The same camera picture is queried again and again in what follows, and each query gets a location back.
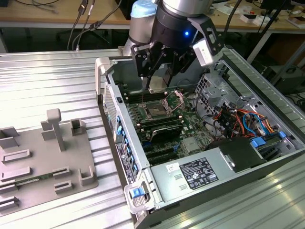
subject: blue wire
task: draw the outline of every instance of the blue wire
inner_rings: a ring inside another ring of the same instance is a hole
[[[244,117],[243,117],[243,124],[244,124],[244,127],[245,127],[248,131],[252,132],[252,133],[256,136],[256,133],[255,133],[253,130],[251,130],[251,129],[249,129],[249,128],[247,127],[247,124],[246,124],[246,121],[245,121],[246,115],[253,115],[254,117],[256,117],[257,120],[259,121],[259,123],[260,123],[262,129],[264,130],[265,134],[270,134],[270,132],[268,131],[268,129],[264,127],[264,125],[263,125],[261,119],[259,118],[259,116],[258,116],[257,114],[253,114],[253,113],[246,113],[246,114],[244,115]]]

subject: white label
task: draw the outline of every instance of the white label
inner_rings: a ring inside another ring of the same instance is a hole
[[[214,177],[216,177],[215,174],[209,176],[210,179],[212,179],[212,178],[214,178]]]
[[[166,166],[167,168],[167,171],[170,173],[170,172],[173,172],[173,171],[176,171],[179,169],[179,163],[173,163],[173,164],[170,164],[170,165],[167,165]]]

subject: black cable on desk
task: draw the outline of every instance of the black cable on desk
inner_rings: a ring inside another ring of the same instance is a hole
[[[267,25],[265,26],[265,28],[263,29],[263,31],[259,34],[259,37],[257,39],[257,41],[252,45],[252,47],[249,49],[248,53],[245,55],[245,59],[247,60],[248,57],[251,55],[252,50],[254,50],[254,48],[257,46],[257,44],[259,43],[259,41],[262,39],[262,37],[265,35],[265,33],[268,31],[269,27],[272,25],[272,23],[275,21],[276,17],[279,15],[279,13],[281,12],[281,10],[284,8],[284,5],[290,0],[283,0],[282,5],[276,10],[276,12],[274,13],[274,15],[271,17],[270,21],[267,23]]]
[[[81,14],[79,13],[73,26],[72,26],[72,30],[70,32],[70,37],[69,37],[69,40],[68,40],[68,44],[67,44],[67,50],[69,50],[69,45],[70,45],[70,41],[71,41],[71,37],[72,37],[72,34],[73,34],[73,30],[75,29],[75,26],[77,25],[78,21],[80,20],[80,17],[81,17]]]
[[[115,13],[115,12],[119,9],[121,3],[122,3],[122,0],[120,0],[118,6],[117,6],[113,11],[111,11],[110,13],[108,13],[101,21],[96,21],[95,23],[91,24],[90,27],[89,27],[88,29],[86,29],[86,30],[84,30],[83,32],[81,32],[80,34],[78,34],[78,35],[74,38],[74,40],[73,40],[73,42],[72,42],[72,50],[74,50],[75,41],[76,41],[80,36],[82,36],[84,33],[88,32],[88,31],[94,31],[94,30],[96,30],[97,28],[99,28],[99,27],[104,23],[104,21],[106,21],[113,13]]]
[[[259,31],[261,30],[261,28],[262,28],[262,26],[263,26],[263,23],[264,23],[264,21],[265,21],[266,15],[267,15],[267,13],[265,13],[263,22],[262,22],[261,26],[259,27],[257,33],[259,33]]]
[[[76,18],[76,20],[75,20],[75,22],[72,26],[69,41],[68,41],[68,44],[67,44],[67,50],[69,50],[70,41],[71,41],[71,37],[72,37],[73,31],[75,29],[75,26],[77,25],[78,21],[80,20],[80,17],[85,13],[85,11],[87,9],[87,6],[88,6],[88,0],[82,0],[80,6],[78,8],[78,16],[77,16],[77,18]]]
[[[235,13],[235,11],[237,10],[237,7],[239,6],[239,4],[241,3],[242,0],[238,0],[237,3],[234,5],[229,17],[228,17],[228,21],[225,25],[225,28],[224,28],[224,34],[223,34],[223,39],[225,40],[225,37],[227,35],[227,32],[228,32],[228,29],[229,29],[229,26],[230,26],[230,23],[231,23],[231,19]]]
[[[91,4],[91,6],[90,6],[90,9],[89,9],[89,12],[88,12],[88,15],[87,15],[87,18],[86,18],[86,22],[85,22],[85,24],[84,24],[84,26],[83,26],[81,32],[84,32],[84,30],[85,30],[85,28],[86,28],[86,25],[87,25],[87,23],[88,23],[89,17],[90,17],[90,15],[91,15],[91,11],[92,11],[92,9],[93,9],[93,7],[94,7],[94,4],[95,4],[95,0],[92,1],[92,4]],[[80,37],[78,38],[78,42],[77,42],[77,45],[76,45],[76,50],[79,50],[79,49],[80,49],[80,42],[81,42],[81,35],[80,35]]]
[[[48,3],[40,3],[40,4],[28,4],[28,3],[25,3],[25,2],[22,2],[22,1],[19,1],[19,0],[15,0],[15,1],[19,2],[21,4],[24,4],[24,5],[27,5],[27,6],[45,6],[45,5],[56,3],[60,0],[55,0],[55,1],[48,2]]]

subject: barcode sticker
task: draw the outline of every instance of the barcode sticker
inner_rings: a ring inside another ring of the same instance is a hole
[[[166,168],[169,173],[180,169],[179,163],[173,163],[173,164],[167,165]]]

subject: warning label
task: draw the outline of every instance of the warning label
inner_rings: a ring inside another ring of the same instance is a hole
[[[205,157],[180,165],[180,169],[189,187],[193,190],[218,180],[217,175]]]

